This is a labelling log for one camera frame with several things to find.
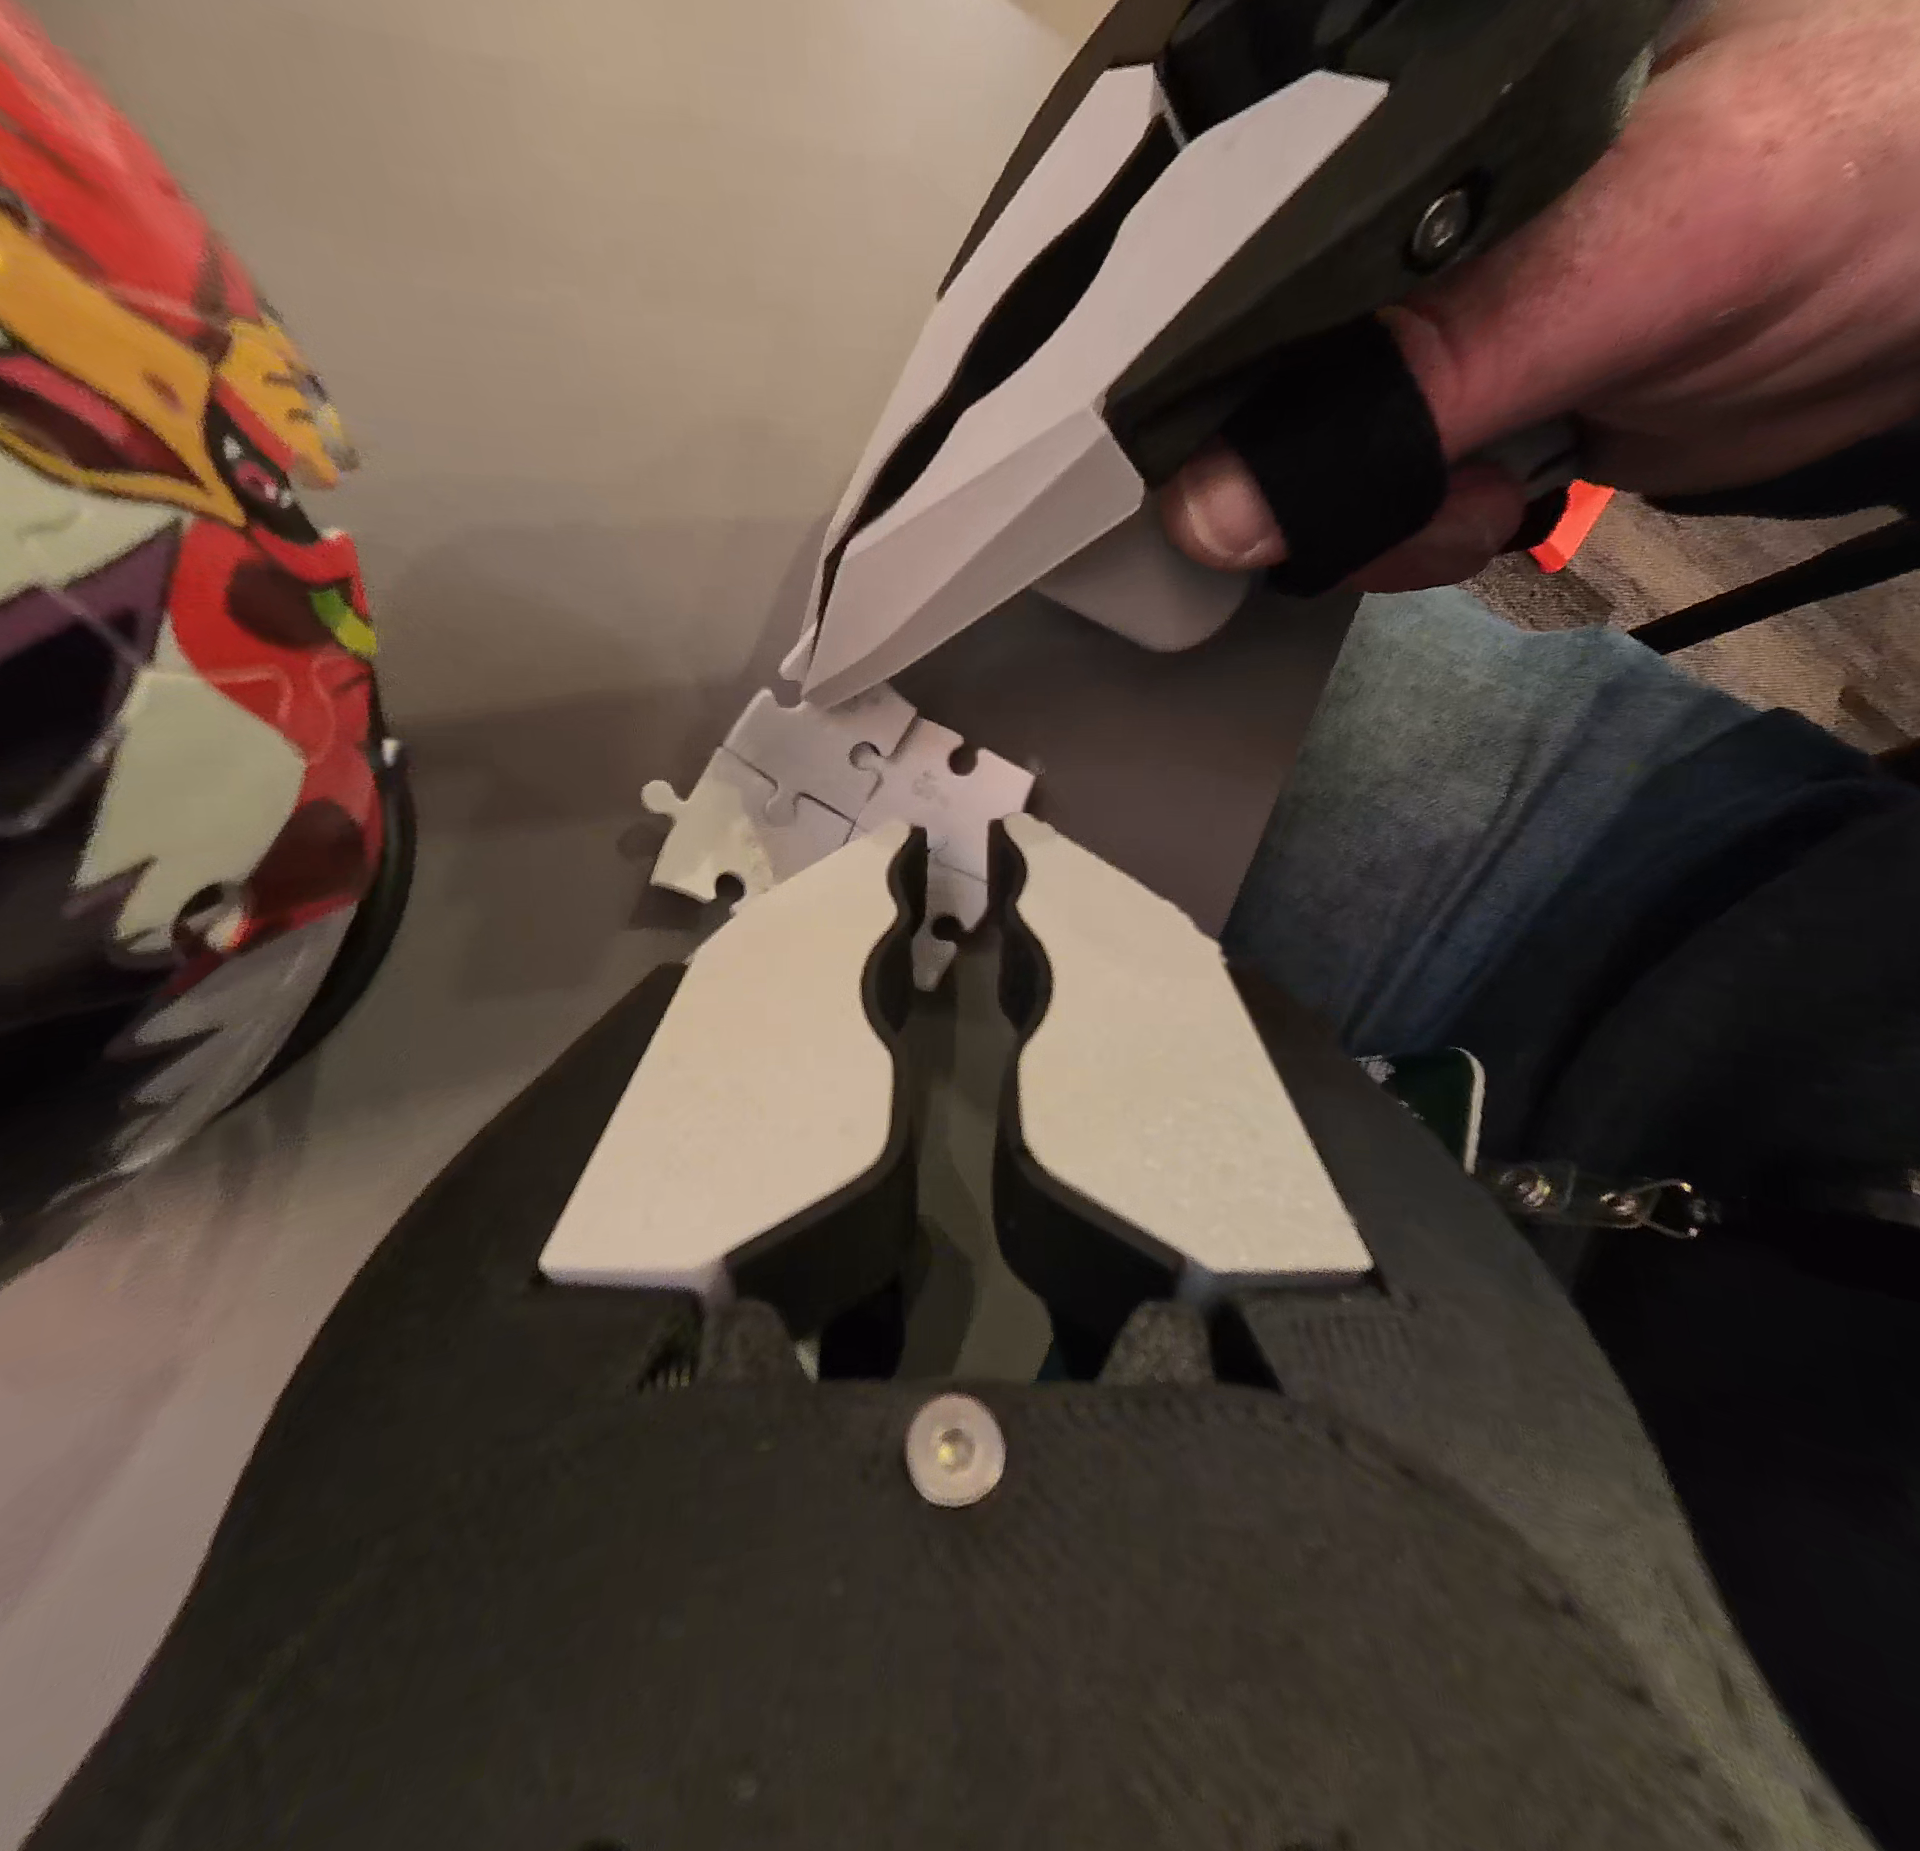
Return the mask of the joined white puzzle pieces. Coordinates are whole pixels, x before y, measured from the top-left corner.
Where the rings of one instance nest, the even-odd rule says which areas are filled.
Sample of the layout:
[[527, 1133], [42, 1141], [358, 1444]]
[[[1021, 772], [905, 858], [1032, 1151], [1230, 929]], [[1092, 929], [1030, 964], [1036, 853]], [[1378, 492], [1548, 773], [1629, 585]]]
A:
[[932, 993], [988, 914], [990, 828], [1034, 786], [888, 686], [832, 710], [759, 690], [689, 790], [646, 784], [661, 825], [648, 880], [694, 904], [715, 904], [723, 883], [757, 897], [885, 825], [914, 826], [928, 848], [914, 984]]

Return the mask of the thin black bar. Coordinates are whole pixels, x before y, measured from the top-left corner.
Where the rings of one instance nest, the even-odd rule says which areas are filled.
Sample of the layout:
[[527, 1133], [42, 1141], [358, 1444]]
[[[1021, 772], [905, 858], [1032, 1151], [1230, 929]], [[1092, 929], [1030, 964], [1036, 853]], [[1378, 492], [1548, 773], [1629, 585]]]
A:
[[1654, 616], [1629, 637], [1656, 655], [1694, 649], [1809, 606], [1873, 590], [1916, 571], [1918, 520], [1894, 520], [1739, 588]]

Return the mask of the colourful puzzle ball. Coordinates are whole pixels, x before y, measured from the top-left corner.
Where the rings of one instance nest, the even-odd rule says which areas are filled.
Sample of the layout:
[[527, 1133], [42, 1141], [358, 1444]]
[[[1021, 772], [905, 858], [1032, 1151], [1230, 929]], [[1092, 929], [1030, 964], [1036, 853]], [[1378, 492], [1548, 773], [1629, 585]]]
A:
[[2, 8], [2, 1253], [230, 1111], [382, 853], [358, 455], [204, 210]]

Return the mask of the person's right forearm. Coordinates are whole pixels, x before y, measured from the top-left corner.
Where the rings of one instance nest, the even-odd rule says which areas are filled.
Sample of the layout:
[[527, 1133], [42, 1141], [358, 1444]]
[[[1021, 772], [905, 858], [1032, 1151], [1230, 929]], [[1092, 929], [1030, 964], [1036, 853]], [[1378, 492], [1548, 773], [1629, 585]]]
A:
[[1642, 500], [1688, 520], [1842, 520], [1865, 512], [1918, 517], [1918, 419], [1904, 421], [1811, 464], [1739, 487]]

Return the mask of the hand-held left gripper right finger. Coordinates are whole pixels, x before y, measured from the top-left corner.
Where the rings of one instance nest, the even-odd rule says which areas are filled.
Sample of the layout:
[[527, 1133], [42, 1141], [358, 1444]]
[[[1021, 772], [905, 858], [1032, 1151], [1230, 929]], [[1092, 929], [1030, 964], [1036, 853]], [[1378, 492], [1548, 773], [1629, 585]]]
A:
[[1015, 1041], [993, 1227], [1047, 1312], [1045, 1375], [1095, 1375], [1147, 1307], [1201, 1339], [1241, 1297], [1378, 1286], [1227, 959], [1178, 904], [1028, 811], [993, 830]]

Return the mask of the orange red object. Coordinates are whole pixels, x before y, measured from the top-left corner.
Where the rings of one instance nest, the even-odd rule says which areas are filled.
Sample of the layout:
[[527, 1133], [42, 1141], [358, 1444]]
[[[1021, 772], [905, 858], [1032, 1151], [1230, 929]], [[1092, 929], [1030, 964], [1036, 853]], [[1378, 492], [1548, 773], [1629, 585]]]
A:
[[1527, 506], [1524, 551], [1540, 572], [1566, 572], [1583, 551], [1597, 522], [1615, 500], [1615, 489], [1575, 477], [1552, 487]]

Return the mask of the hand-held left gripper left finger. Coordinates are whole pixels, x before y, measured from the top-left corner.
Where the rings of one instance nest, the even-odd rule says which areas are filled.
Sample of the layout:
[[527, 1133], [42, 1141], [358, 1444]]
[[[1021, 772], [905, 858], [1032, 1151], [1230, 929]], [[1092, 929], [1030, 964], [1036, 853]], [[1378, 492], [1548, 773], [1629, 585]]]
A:
[[894, 1372], [917, 1244], [903, 1025], [924, 832], [881, 825], [743, 904], [666, 1009], [541, 1252], [562, 1290], [759, 1302], [824, 1372]]

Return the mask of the person's right hand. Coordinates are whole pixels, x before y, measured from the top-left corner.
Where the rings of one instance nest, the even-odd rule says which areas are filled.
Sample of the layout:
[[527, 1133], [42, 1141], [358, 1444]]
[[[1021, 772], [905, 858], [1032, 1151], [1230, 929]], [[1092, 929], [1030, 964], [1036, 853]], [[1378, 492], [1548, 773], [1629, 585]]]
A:
[[1648, 497], [1762, 484], [1916, 419], [1918, 0], [1700, 0], [1610, 152], [1382, 324], [1450, 461], [1351, 590], [1473, 579], [1527, 495], [1485, 449], [1569, 421]]

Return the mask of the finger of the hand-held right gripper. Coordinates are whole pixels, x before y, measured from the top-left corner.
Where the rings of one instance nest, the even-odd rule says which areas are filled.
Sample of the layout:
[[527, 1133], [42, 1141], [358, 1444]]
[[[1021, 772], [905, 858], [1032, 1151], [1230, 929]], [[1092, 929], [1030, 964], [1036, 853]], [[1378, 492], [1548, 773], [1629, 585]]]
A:
[[936, 296], [828, 520], [801, 638], [780, 677], [806, 674], [846, 545], [881, 515], [976, 400], [1064, 321], [1124, 212], [1164, 166], [1164, 94], [1151, 63], [1098, 74]]
[[1176, 143], [1062, 324], [880, 515], [854, 520], [799, 674], [806, 702], [894, 678], [1140, 515], [1147, 476], [1109, 424], [1120, 376], [1387, 94], [1309, 73]]

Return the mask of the person's leg in blue jeans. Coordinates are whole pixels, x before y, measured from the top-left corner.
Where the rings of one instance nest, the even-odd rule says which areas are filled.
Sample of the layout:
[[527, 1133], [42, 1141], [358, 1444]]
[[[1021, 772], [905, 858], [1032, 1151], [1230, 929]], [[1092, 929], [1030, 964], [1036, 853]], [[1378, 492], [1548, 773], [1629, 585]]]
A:
[[1224, 941], [1351, 1054], [1471, 1052], [1524, 1124], [1642, 974], [1907, 783], [1636, 638], [1369, 598]]

